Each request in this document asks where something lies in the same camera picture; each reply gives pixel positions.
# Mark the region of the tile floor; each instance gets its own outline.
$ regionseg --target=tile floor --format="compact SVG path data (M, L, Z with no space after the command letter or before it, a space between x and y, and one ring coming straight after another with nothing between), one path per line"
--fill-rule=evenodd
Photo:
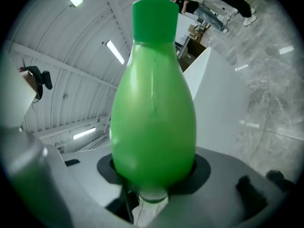
M233 68L248 65L237 71L250 90L250 103L244 129L230 154L262 175L280 170L296 182L304 165L302 42L276 0L246 1L256 9L253 24L244 27L237 14L228 22L227 34L209 28L201 41ZM288 47L293 50L280 54ZM141 202L135 210L137 226L146 226L163 206Z

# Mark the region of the corrugated metal ceiling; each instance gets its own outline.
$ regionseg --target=corrugated metal ceiling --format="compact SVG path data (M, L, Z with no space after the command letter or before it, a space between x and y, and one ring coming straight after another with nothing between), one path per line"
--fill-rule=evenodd
M24 60L26 66L49 71L53 89L44 87L42 99L25 116L24 129L50 136L43 141L66 152L104 135L132 47L135 1L84 0L76 8L69 0L29 1L8 35L7 48L16 68ZM124 65L105 46L108 40L124 57ZM93 126L96 132L72 140L74 134Z

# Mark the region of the bottle body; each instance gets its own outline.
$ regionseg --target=bottle body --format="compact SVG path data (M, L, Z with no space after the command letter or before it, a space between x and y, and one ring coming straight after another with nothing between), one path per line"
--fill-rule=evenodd
M173 43L134 43L110 136L116 170L139 187L168 188L189 173L196 120Z

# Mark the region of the green bottle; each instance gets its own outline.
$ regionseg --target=green bottle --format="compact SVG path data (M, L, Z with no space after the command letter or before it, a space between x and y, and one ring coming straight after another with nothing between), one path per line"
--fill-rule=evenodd
M115 168L148 196L185 178L195 156L194 105L174 47L177 18L170 0L133 4L134 45L112 108Z

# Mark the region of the blue jeans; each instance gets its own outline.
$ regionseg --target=blue jeans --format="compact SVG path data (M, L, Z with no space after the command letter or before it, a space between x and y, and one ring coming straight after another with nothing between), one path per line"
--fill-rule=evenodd
M199 16L201 19L208 22L219 31L222 31L224 29L223 23L201 3L199 4L199 7L194 11L193 14Z

